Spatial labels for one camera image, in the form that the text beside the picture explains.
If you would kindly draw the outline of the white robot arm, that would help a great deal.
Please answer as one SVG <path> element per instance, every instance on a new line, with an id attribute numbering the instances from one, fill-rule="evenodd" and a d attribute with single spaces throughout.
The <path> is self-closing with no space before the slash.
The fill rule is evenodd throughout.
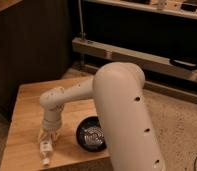
<path id="1" fill-rule="evenodd" d="M 40 96 L 44 109 L 39 140 L 56 140 L 68 102 L 93 99 L 114 171 L 166 171 L 145 104 L 145 75 L 133 63 L 112 62 L 72 87 L 55 87 Z"/>

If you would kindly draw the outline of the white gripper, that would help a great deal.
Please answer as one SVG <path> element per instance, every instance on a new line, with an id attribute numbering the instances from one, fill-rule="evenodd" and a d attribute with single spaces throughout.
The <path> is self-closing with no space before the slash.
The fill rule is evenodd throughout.
<path id="1" fill-rule="evenodd" d="M 42 121 L 42 127 L 38 134 L 38 142 L 41 142 L 47 136 L 46 131 L 53 131 L 51 133 L 51 139 L 53 143 L 56 143 L 61 136 L 61 131 L 58 130 L 62 125 L 62 108 L 55 108 L 55 109 L 45 109 L 44 116 Z"/>

